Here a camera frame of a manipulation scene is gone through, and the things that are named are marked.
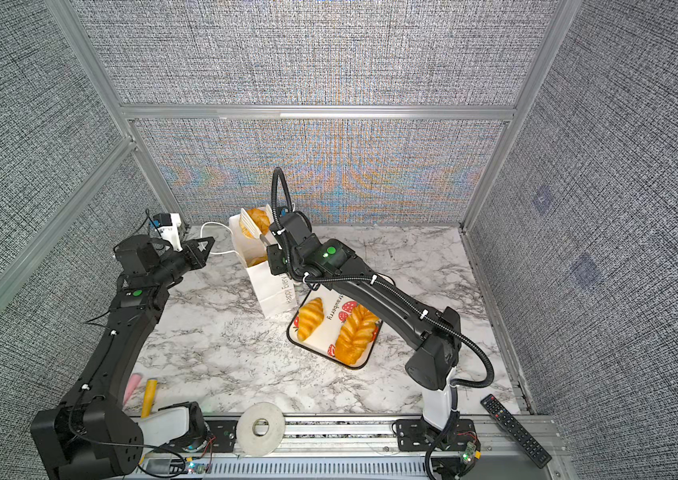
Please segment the aluminium front rail frame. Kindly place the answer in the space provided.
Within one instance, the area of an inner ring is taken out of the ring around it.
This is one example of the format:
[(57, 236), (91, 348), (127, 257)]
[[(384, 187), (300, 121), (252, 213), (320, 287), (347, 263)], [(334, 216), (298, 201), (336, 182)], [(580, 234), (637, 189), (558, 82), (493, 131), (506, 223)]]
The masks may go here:
[[(470, 479), (575, 479), (571, 452), (554, 420), (520, 416), (520, 423), (552, 456), (539, 469), (487, 414), (470, 414), (482, 456)], [(189, 457), (210, 459), (209, 475), (186, 479), (422, 479), (423, 453), (398, 449), (394, 414), (288, 414), (281, 444), (271, 454), (252, 457), (240, 447), (231, 453)]]

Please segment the small circuit board right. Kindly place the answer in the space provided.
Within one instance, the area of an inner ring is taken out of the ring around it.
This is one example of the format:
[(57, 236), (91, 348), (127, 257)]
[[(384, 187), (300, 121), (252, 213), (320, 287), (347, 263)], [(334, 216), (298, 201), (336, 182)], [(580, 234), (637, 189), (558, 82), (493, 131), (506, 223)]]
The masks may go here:
[(455, 475), (463, 477), (468, 474), (477, 464), (481, 457), (481, 444), (478, 440), (469, 440), (465, 445), (456, 467)]

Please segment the black tv remote control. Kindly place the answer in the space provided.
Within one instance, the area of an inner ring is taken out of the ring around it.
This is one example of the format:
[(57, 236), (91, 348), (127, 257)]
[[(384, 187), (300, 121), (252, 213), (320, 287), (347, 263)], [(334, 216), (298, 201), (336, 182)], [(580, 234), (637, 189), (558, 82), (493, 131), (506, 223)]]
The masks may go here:
[(539, 469), (544, 468), (550, 462), (552, 456), (549, 452), (494, 395), (487, 395), (480, 401), (480, 404)]

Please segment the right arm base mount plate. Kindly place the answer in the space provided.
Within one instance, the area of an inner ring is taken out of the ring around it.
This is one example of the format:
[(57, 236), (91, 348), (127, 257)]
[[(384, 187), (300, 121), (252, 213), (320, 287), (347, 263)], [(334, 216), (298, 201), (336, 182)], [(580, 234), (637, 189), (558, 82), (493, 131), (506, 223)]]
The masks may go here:
[[(433, 444), (439, 431), (424, 421), (417, 419), (397, 419), (392, 424), (398, 449), (402, 452), (426, 452)], [(481, 449), (474, 422), (458, 418), (455, 425), (436, 447), (443, 452), (468, 452), (473, 454)]]

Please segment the white paper gift bag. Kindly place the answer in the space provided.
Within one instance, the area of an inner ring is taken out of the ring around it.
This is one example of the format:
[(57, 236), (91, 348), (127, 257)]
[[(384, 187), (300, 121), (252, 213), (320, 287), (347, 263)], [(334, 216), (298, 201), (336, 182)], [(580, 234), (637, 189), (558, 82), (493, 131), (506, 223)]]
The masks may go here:
[[(241, 231), (240, 213), (229, 218), (227, 229), (231, 235), (234, 253), (239, 259), (253, 287), (256, 298), (266, 318), (291, 312), (296, 307), (296, 296), (292, 281), (285, 275), (274, 276), (270, 273), (268, 261), (247, 268), (247, 262), (256, 257), (267, 255), (260, 240), (247, 238)], [(275, 239), (270, 233), (271, 244)]]

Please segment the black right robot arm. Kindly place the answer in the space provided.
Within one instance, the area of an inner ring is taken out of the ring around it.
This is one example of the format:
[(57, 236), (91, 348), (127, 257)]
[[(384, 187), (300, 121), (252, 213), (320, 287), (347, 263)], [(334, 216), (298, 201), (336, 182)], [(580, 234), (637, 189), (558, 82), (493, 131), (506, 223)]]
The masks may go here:
[[(320, 241), (309, 219), (293, 207), (285, 174), (279, 167), (272, 174), (270, 204), (274, 219), (269, 231), (275, 239), (267, 247), (270, 270), (285, 273), (312, 290), (324, 287), (357, 301), (406, 342), (413, 355), (405, 370), (422, 388), (422, 418), (438, 434), (432, 445), (440, 446), (459, 416), (457, 388), (486, 388), (495, 378), (488, 356), (461, 332), (459, 314), (450, 307), (440, 311), (414, 299), (343, 242)], [(455, 377), (463, 346), (483, 364), (483, 379)]]

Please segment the purple plastic fork toy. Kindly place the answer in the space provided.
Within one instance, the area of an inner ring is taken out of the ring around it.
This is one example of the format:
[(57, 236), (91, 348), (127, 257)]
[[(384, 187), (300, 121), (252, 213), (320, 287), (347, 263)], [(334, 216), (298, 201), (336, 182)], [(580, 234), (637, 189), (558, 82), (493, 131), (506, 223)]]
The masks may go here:
[(126, 406), (129, 399), (132, 397), (134, 391), (137, 389), (139, 386), (140, 382), (142, 381), (143, 376), (140, 373), (132, 373), (128, 381), (126, 383), (126, 388), (124, 390), (123, 394), (123, 400), (122, 400), (122, 405)]

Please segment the white tape roll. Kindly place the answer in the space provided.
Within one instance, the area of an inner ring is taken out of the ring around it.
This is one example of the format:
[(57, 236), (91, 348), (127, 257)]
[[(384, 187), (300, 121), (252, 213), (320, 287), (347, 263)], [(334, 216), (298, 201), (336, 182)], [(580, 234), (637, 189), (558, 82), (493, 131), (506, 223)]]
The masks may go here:
[(245, 410), (237, 422), (237, 444), (249, 456), (271, 454), (281, 444), (285, 426), (280, 408), (269, 402), (257, 403)]

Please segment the small croissant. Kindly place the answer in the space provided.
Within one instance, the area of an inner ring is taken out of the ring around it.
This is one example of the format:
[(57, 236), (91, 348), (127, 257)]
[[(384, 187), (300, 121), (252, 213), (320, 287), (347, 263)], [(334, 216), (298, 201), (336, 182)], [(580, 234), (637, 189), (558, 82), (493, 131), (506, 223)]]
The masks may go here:
[(251, 259), (250, 261), (247, 262), (247, 268), (251, 268), (253, 266), (259, 265), (259, 264), (267, 262), (267, 261), (268, 261), (267, 255), (256, 257), (256, 258)]

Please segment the croissant left of tray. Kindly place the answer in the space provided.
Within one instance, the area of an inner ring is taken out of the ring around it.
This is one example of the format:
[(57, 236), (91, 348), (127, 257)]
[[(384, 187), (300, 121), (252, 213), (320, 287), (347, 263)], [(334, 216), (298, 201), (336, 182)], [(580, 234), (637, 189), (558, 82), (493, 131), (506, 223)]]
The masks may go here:
[(323, 302), (319, 297), (305, 303), (299, 308), (297, 338), (305, 341), (319, 327), (325, 318)]

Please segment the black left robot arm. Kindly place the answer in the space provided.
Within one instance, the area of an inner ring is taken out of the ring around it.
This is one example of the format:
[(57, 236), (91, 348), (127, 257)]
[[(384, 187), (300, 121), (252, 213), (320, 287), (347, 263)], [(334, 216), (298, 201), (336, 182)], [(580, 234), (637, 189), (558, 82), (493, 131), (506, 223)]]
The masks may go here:
[(208, 438), (195, 402), (168, 408), (180, 414), (180, 433), (147, 442), (123, 410), (125, 390), (139, 353), (164, 312), (169, 291), (193, 270), (205, 267), (215, 243), (201, 237), (181, 243), (133, 235), (114, 248), (122, 271), (106, 311), (99, 343), (73, 387), (53, 409), (38, 412), (31, 436), (51, 479), (108, 479), (138, 468), (144, 450), (179, 456)]

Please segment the white rectangular black-rimmed tray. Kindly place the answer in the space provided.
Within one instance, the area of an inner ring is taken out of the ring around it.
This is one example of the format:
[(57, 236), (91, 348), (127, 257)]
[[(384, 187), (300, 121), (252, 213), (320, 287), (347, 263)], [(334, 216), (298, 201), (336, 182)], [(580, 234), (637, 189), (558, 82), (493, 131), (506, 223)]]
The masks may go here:
[[(309, 338), (305, 341), (299, 341), (297, 338), (299, 308), (316, 297), (322, 299), (325, 318), (322, 324), (316, 328)], [(368, 344), (360, 359), (352, 366), (345, 365), (335, 358), (335, 342), (343, 323), (349, 318), (352, 310), (360, 304), (346, 295), (336, 293), (324, 287), (320, 287), (317, 291), (308, 294), (305, 298), (305, 303), (301, 305), (293, 315), (286, 330), (287, 339), (300, 348), (308, 350), (311, 353), (326, 358), (334, 363), (341, 364), (346, 368), (354, 370), (363, 368), (367, 364), (368, 358), (373, 351), (377, 336), (383, 325), (382, 320), (378, 317), (379, 322), (377, 323), (375, 331), (375, 339)]]

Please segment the small green circuit board left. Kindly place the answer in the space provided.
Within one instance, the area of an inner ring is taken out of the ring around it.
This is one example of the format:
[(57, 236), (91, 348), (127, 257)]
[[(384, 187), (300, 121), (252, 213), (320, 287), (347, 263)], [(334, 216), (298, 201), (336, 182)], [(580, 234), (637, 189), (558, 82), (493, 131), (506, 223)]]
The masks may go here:
[(185, 459), (185, 468), (182, 472), (183, 475), (200, 475), (200, 476), (205, 476), (209, 475), (210, 473), (210, 464), (211, 460), (206, 458), (206, 459), (201, 459), (201, 458), (195, 458), (195, 457), (187, 457)]

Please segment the round bun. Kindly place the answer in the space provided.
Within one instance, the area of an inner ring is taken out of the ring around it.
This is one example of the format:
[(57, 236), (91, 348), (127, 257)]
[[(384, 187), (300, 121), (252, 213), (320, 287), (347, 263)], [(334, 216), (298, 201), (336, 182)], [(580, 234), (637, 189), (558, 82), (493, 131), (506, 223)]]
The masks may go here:
[(246, 225), (241, 226), (241, 230), (247, 238), (256, 238), (261, 234), (267, 234), (270, 226), (270, 219), (267, 213), (259, 208), (252, 208), (246, 211), (253, 223), (258, 229), (258, 233), (253, 233)]

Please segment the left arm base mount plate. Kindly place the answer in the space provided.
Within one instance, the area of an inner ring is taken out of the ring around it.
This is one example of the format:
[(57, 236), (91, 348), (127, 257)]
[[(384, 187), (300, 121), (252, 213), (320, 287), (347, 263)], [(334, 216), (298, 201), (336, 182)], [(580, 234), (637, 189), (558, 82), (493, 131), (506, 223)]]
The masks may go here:
[(236, 443), (237, 423), (236, 419), (192, 420), (188, 432), (175, 440), (174, 446), (195, 456), (231, 453)]

